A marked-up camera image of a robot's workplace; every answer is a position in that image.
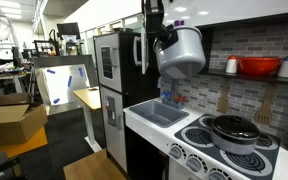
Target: black pot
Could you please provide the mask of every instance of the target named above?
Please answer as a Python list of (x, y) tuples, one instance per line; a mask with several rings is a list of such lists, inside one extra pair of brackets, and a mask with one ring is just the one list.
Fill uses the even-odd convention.
[(252, 122), (239, 116), (218, 116), (213, 120), (212, 127), (213, 143), (233, 154), (251, 154), (260, 136), (260, 131)]

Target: wooden utensil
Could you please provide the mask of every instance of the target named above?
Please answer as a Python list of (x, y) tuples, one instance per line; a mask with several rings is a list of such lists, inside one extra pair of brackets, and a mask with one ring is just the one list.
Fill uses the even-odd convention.
[(254, 115), (254, 119), (256, 122), (259, 122), (265, 125), (271, 124), (272, 122), (271, 103), (272, 103), (275, 89), (276, 89), (275, 84), (269, 84), (266, 87), (262, 107)]
[(217, 111), (226, 113), (228, 107), (227, 93), (229, 88), (230, 79), (225, 78), (223, 83), (222, 95), (217, 102)]

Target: wall shelf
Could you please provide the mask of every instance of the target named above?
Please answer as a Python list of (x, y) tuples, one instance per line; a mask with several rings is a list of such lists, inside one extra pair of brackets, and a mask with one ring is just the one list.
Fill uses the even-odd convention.
[(225, 73), (223, 69), (207, 69), (207, 70), (201, 71), (199, 74), (226, 77), (226, 78), (232, 78), (232, 79), (243, 79), (243, 80), (250, 80), (250, 81), (260, 81), (260, 82), (288, 85), (288, 78), (281, 78), (281, 77), (277, 77), (276, 75), (270, 75), (270, 76), (265, 76), (265, 77), (254, 77), (254, 76), (248, 76), (242, 73), (236, 73), (236, 74)]

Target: stovetop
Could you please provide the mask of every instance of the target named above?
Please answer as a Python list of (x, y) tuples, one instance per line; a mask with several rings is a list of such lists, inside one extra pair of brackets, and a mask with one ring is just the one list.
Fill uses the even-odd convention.
[(252, 154), (225, 152), (212, 143), (211, 124), (214, 118), (215, 116), (204, 114), (175, 133), (175, 137), (250, 179), (272, 179), (280, 146), (279, 138), (261, 132)]

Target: cardboard box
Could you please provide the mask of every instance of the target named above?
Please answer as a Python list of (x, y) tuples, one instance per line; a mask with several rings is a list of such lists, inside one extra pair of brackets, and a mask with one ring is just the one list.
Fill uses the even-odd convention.
[(0, 97), (0, 106), (29, 104), (30, 102), (28, 93), (8, 94)]
[(6, 102), (12, 106), (2, 106), (0, 101), (0, 145), (25, 143), (47, 122), (43, 106), (16, 105), (16, 101), (16, 98), (11, 98)]

